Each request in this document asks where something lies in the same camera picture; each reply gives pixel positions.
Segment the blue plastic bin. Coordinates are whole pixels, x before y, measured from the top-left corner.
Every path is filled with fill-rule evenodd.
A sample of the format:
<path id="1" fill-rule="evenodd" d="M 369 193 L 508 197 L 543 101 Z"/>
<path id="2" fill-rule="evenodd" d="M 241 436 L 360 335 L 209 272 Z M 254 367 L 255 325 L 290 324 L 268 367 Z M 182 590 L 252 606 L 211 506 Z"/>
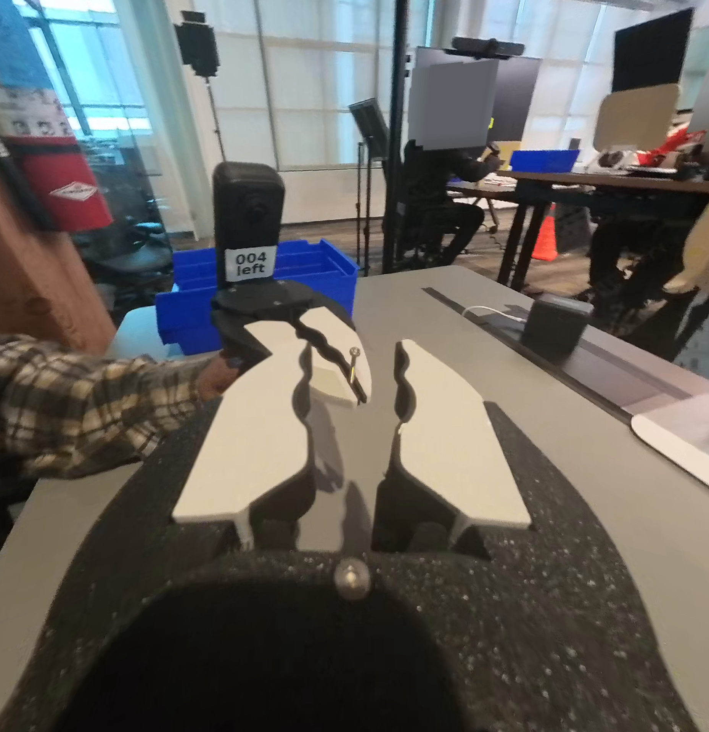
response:
<path id="1" fill-rule="evenodd" d="M 156 296 L 160 340 L 176 344 L 185 356 L 217 352 L 220 335 L 211 320 L 216 292 L 216 255 L 206 248 L 174 253 L 174 287 Z M 291 279 L 335 300 L 353 316 L 359 269 L 353 259 L 322 239 L 281 242 L 275 264 L 277 279 Z"/>

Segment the tan rounded board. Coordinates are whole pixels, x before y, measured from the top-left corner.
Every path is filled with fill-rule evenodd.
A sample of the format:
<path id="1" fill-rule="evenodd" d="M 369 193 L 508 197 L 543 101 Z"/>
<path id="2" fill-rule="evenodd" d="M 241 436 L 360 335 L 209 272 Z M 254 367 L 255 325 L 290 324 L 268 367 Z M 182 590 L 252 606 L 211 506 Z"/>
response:
<path id="1" fill-rule="evenodd" d="M 677 83 L 616 91 L 601 102 L 593 147 L 649 151 L 665 142 L 679 99 Z"/>

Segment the silver bolt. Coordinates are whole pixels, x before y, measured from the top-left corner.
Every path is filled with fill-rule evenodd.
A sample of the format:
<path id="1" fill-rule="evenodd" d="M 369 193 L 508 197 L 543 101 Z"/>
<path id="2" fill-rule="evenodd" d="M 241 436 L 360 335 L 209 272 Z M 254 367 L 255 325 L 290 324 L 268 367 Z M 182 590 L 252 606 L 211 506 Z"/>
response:
<path id="1" fill-rule="evenodd" d="M 362 361 L 362 350 L 358 346 L 351 346 L 349 349 L 349 386 L 357 400 L 357 404 L 367 403 L 368 396 L 365 388 L 359 380 L 359 362 Z"/>

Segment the wall poster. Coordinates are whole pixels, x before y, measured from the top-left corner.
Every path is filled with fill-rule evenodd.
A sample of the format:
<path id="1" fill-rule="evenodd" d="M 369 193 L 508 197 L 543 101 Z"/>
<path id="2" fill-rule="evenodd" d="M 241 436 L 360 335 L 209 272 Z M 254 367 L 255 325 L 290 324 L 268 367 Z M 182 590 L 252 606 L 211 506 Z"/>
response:
<path id="1" fill-rule="evenodd" d="M 29 27 L 11 1 L 0 1 L 0 137 L 76 139 Z"/>

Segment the black vertical pole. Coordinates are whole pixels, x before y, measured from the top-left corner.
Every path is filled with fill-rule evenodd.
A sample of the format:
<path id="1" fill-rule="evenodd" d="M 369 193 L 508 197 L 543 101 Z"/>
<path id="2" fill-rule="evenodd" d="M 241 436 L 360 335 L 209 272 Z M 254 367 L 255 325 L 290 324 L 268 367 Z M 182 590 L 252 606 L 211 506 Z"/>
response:
<path id="1" fill-rule="evenodd" d="M 392 43 L 392 83 L 389 105 L 388 172 L 384 212 L 382 273 L 395 269 L 398 182 L 400 175 L 401 135 L 404 116 L 405 71 L 408 36 L 408 1 L 395 1 Z"/>

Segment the red fire extinguisher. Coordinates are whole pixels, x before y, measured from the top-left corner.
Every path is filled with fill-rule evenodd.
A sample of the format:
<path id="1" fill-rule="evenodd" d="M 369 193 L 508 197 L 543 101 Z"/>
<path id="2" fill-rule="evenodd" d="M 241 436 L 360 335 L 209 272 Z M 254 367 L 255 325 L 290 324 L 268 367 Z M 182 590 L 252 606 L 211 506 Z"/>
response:
<path id="1" fill-rule="evenodd" d="M 113 224 L 105 197 L 74 136 L 13 138 L 11 144 L 54 231 L 81 233 Z"/>

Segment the black office chair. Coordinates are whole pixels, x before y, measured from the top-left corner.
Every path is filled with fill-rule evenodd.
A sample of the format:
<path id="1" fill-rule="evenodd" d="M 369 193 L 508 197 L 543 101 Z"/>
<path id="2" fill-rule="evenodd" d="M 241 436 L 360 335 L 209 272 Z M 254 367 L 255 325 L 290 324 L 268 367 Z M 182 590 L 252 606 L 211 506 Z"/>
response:
<path id="1" fill-rule="evenodd" d="M 152 305 L 173 277 L 173 254 L 162 223 L 130 224 L 130 251 L 95 263 L 100 284 L 113 289 L 115 303 Z"/>

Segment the white tablet stand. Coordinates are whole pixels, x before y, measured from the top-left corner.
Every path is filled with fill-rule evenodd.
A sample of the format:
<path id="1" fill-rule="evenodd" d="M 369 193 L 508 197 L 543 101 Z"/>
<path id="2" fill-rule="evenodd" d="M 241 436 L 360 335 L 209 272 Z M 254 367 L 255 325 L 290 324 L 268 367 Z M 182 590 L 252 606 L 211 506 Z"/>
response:
<path id="1" fill-rule="evenodd" d="M 709 394 L 635 415 L 630 429 L 709 488 Z"/>

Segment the person's left forearm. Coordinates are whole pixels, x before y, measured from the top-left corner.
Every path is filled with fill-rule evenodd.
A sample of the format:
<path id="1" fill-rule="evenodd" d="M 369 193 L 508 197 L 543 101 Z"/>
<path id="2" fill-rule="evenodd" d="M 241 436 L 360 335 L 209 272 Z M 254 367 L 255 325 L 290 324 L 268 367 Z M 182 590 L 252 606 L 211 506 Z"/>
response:
<path id="1" fill-rule="evenodd" d="M 0 474 L 72 480 L 147 458 L 197 413 L 211 363 L 112 360 L 0 334 Z"/>

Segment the black power adapter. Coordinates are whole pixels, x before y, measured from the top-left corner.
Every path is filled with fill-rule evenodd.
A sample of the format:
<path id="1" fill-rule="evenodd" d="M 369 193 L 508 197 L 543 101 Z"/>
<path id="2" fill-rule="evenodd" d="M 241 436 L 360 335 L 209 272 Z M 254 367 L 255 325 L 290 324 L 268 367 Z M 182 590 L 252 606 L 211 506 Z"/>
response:
<path id="1" fill-rule="evenodd" d="M 562 364 L 576 350 L 593 313 L 591 303 L 545 292 L 534 300 L 520 343 L 543 359 Z"/>

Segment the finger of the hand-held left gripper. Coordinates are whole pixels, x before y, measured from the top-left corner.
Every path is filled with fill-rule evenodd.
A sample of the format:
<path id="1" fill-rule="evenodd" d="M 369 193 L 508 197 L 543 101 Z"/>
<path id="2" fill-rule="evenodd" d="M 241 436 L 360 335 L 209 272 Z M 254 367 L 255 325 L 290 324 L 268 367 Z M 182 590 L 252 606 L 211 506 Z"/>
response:
<path id="1" fill-rule="evenodd" d="M 349 387 L 349 349 L 358 346 L 362 350 L 362 361 L 359 362 L 359 380 L 365 388 L 369 402 L 372 398 L 372 376 L 370 363 L 359 334 L 327 307 L 315 307 L 304 312 L 292 321 L 296 334 L 304 338 L 327 360 L 333 361 L 345 377 L 345 385 Z"/>
<path id="2" fill-rule="evenodd" d="M 304 345 L 308 342 L 296 334 L 295 328 L 285 322 L 256 322 L 245 326 L 269 352 L 275 353 L 284 346 Z M 341 407 L 355 408 L 359 405 L 354 392 L 345 385 L 340 368 L 312 348 L 312 376 L 310 388 L 315 395 Z"/>

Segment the brown wooden panel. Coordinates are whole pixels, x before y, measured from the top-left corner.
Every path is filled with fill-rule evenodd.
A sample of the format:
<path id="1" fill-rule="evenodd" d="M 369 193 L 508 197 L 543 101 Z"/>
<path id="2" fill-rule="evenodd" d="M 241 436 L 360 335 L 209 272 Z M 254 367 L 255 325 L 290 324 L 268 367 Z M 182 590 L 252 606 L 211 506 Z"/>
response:
<path id="1" fill-rule="evenodd" d="M 116 327 L 66 233 L 37 230 L 0 179 L 0 334 L 103 355 Z"/>

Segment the person's left hand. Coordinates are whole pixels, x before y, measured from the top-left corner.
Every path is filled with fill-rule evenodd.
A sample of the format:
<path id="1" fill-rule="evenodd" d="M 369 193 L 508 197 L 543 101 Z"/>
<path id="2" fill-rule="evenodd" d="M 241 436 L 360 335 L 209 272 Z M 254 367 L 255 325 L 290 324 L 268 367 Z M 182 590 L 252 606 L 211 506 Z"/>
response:
<path id="1" fill-rule="evenodd" d="M 210 358 L 194 379 L 199 401 L 206 402 L 221 397 L 238 379 L 243 361 L 224 352 Z"/>

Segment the dark wooden desk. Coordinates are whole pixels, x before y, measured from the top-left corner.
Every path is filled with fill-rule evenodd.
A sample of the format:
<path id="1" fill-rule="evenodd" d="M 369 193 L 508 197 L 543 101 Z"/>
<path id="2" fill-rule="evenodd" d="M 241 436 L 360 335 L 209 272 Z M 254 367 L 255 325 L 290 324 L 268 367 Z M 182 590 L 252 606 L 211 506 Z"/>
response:
<path id="1" fill-rule="evenodd" d="M 514 186 L 457 181 L 448 186 L 455 195 L 515 204 L 497 282 L 522 291 L 538 234 L 553 204 L 589 209 L 600 215 L 636 220 L 695 223 L 709 203 L 709 181 L 627 177 L 598 173 L 497 173 Z"/>

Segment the black light panel on stand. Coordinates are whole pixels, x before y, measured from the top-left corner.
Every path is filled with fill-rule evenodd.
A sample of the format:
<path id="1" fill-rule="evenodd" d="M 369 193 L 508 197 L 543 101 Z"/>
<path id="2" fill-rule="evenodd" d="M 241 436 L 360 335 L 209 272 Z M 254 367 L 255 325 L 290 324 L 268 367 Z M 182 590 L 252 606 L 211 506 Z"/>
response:
<path id="1" fill-rule="evenodd" d="M 227 160 L 220 131 L 220 121 L 212 90 L 211 79 L 217 76 L 220 58 L 213 28 L 206 22 L 205 13 L 191 10 L 181 11 L 182 22 L 175 24 L 176 37 L 182 63 L 193 70 L 198 78 L 202 78 L 206 87 L 211 107 L 214 128 L 222 161 Z"/>
<path id="2" fill-rule="evenodd" d="M 380 163 L 384 178 L 389 167 L 389 131 L 375 98 L 349 105 L 357 131 L 356 261 L 364 277 L 370 273 L 373 165 Z"/>

